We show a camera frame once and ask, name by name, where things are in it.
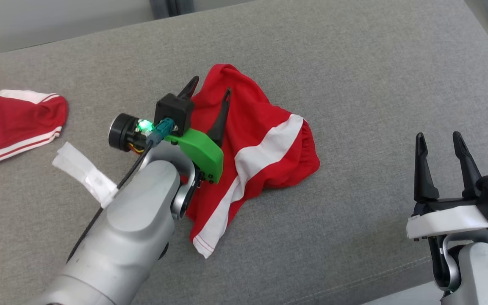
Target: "white tape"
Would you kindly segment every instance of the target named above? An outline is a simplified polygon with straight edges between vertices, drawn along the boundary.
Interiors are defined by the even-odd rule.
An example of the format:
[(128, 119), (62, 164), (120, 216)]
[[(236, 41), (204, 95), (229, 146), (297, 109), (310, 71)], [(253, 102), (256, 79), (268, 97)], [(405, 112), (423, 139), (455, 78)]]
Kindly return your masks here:
[(52, 161), (52, 165), (83, 184), (89, 193), (101, 203), (102, 208), (109, 205), (118, 191), (116, 183), (98, 170), (69, 142), (58, 150), (58, 155)]

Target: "red and white clothing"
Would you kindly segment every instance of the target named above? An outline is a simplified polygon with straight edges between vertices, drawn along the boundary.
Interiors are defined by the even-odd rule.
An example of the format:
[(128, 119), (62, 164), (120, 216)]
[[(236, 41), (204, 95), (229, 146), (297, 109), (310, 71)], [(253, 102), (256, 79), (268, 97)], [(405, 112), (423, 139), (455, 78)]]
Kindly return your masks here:
[(188, 212), (194, 222), (190, 240), (208, 258), (246, 200), (263, 188), (294, 186), (319, 168), (306, 120), (272, 105), (249, 77), (229, 64), (217, 64), (192, 100), (191, 127), (206, 133), (232, 89), (225, 135), (223, 175), (195, 191)]
[(0, 161), (50, 143), (67, 119), (60, 95), (33, 91), (0, 91)]

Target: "gray floor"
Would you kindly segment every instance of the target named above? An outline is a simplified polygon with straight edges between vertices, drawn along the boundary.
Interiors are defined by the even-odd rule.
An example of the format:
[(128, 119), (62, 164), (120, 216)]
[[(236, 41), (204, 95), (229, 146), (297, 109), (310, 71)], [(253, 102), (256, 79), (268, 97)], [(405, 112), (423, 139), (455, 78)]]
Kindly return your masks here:
[[(488, 34), (488, 0), (465, 0)], [(429, 282), (363, 305), (439, 305), (442, 292)]]

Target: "gray tablecloth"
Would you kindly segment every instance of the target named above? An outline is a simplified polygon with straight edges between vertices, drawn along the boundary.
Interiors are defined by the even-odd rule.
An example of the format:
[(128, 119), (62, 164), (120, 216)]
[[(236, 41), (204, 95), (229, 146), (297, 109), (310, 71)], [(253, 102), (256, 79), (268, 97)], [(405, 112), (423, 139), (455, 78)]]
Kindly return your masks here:
[(356, 305), (432, 280), (427, 243), (405, 236), (416, 133), (443, 197), (463, 189), (451, 133), (488, 174), (488, 37), (463, 0), (264, 0), (0, 54), (0, 89), (56, 92), (59, 139), (0, 162), (0, 305), (39, 293), (97, 203), (51, 165), (69, 141), (113, 180), (120, 112), (216, 63), (308, 120), (320, 170), (248, 201), (205, 260), (177, 225), (135, 304)]

